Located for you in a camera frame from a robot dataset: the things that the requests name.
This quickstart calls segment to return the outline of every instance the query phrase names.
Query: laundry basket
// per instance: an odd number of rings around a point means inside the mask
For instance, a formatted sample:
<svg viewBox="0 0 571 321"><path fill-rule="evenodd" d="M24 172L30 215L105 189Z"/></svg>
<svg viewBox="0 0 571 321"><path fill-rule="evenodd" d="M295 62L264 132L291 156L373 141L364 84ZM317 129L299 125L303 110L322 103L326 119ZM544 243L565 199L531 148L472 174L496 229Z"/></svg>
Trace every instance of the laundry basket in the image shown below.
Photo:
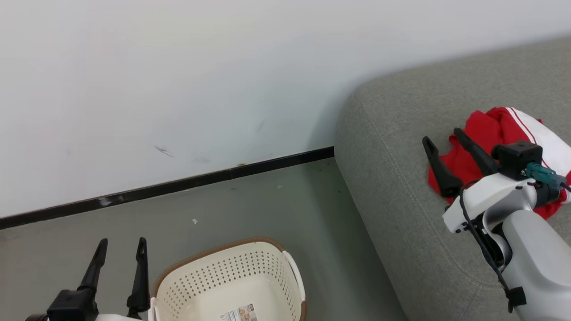
<svg viewBox="0 0 571 321"><path fill-rule="evenodd" d="M251 238L170 268L155 283L149 321L303 321L301 275L277 241Z"/></svg>

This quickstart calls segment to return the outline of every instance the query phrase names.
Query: gray fabric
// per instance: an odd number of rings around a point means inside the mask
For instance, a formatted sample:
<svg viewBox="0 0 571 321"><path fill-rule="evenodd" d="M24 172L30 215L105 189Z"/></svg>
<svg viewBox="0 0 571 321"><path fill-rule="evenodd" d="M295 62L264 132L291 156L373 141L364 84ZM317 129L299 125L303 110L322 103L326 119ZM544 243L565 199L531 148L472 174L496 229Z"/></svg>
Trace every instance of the gray fabric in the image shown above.
<svg viewBox="0 0 571 321"><path fill-rule="evenodd" d="M567 38L416 68L369 82L347 102L335 157L411 321L517 320L472 236L445 228L421 139L446 153L470 113L513 106L571 143L570 53ZM570 215L568 205L550 219L568 243Z"/></svg>

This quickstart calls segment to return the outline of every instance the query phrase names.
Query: red and white jacket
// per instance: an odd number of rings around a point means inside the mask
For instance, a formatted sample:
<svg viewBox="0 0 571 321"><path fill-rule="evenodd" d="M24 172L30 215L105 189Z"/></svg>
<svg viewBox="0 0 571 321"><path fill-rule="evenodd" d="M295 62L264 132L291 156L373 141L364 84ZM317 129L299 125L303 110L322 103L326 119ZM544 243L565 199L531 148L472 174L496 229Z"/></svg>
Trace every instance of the red and white jacket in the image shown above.
<svg viewBox="0 0 571 321"><path fill-rule="evenodd" d="M567 184L571 183L571 147L545 127L540 119L534 119L512 107L495 107L485 114L481 111L472 113L466 121L464 132L488 154L497 144L528 141L540 145L543 147L542 165L551 168L558 175L567 177ZM448 140L453 145L452 150L447 155L441 156L441 159L451 172L465 184L482 178L476 162L462 148L456 136L452 134ZM432 170L428 174L428 183L440 193ZM571 202L571 195L562 190L557 202L536 208L534 211L547 219L562 204L568 202Z"/></svg>

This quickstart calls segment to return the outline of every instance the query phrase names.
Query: sofa seam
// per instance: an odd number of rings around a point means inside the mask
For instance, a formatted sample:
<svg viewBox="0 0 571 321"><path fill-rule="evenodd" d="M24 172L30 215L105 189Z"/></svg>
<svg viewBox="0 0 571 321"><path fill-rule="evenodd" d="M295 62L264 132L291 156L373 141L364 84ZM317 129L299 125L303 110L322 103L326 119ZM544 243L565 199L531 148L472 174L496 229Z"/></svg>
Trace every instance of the sofa seam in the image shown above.
<svg viewBox="0 0 571 321"><path fill-rule="evenodd" d="M462 313L462 315L460 316L459 321L463 321L464 318L466 318L466 316L468 315L468 311L470 311L470 308L472 307L472 304L474 303L474 301L476 300L476 297L478 296L478 293L480 293L480 291L482 290L481 286L478 286L474 292L474 296L472 297L472 299L470 300L470 303L468 303L468 306L466 307L466 310L464 310L464 313Z"/></svg>
<svg viewBox="0 0 571 321"><path fill-rule="evenodd" d="M438 233L436 232L436 229L434 228L434 226L432 225L432 223L429 222L427 215L426 215L426 211L424 210L424 207L422 206L422 204L419 202L419 200L415 197L414 193L411 192L411 187L408 184L408 182L406 182L406 180L403 178L403 174L402 174L402 170L399 167L399 165L397 164L397 162L395 161L395 158L393 157L393 155L391 154L387 144L384 142L384 140L381 138L381 136L379 135L379 132L377 131L377 128L375 126L373 126L372 123L372 119L371 116L367 113L366 109L363 107L363 103L361 102L360 97L358 97L357 95L355 95L355 99L357 100L357 102L359 103L359 107L361 108L361 110L363 111L363 113L365 114L365 117L367 119L367 121L369 122L369 125L371 125L371 127L373 128L373 131L375 132L375 135L377 136L377 138L379 139L383 149L387 152L387 155L389 156L389 159L391 160L392 166L396 169L396 174L399 177L399 180L401 181L401 183L403 184L403 186L405 187L407 194L409 195L409 197L414 201L414 203L420 208L420 212L421 215L423 217L423 221L425 223L425 225L427 225L427 227L430 229L431 234L433 236L433 238L435 238L436 243L438 244L438 247L440 248L440 250L442 250L446 257L448 258L449 262L452 263L452 265L455 267L455 269L459 272L461 272L461 275L464 276L464 278L469 281L470 283L477 285L479 287L486 287L486 288L496 288L494 286L494 284L488 284L485 283L483 280L480 280L479 278L476 278L475 276L473 276L472 274L468 273L467 271L465 271L462 267L460 267L460 265L458 264L458 262L454 259L454 257L452 256L452 253L450 253L450 251L448 250L447 247L445 247L443 245L443 240L440 238L440 236L438 235Z"/></svg>

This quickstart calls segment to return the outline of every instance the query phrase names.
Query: black baseboard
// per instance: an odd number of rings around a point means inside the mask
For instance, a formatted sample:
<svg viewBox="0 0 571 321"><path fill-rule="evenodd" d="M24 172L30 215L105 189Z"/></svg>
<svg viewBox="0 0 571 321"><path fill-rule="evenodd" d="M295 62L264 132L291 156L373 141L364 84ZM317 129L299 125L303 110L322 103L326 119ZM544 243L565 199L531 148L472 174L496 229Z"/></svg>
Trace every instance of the black baseboard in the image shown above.
<svg viewBox="0 0 571 321"><path fill-rule="evenodd" d="M248 175L259 174L261 172L267 172L293 165L319 161L320 159L330 157L333 157L333 147L326 147L324 149L313 150L306 153L270 159L265 162L248 164L244 166L234 167L228 170L212 172L209 174L194 176L164 184L148 186L138 190L120 192L99 198L87 199L75 203L45 208L43 210L8 216L6 218L0 219L0 230L9 227L39 222L42 220L49 220L92 210L98 210L104 207L125 204L128 202L134 202L136 200L161 196L164 194L184 191L193 187L222 182L223 180L230 180Z"/></svg>

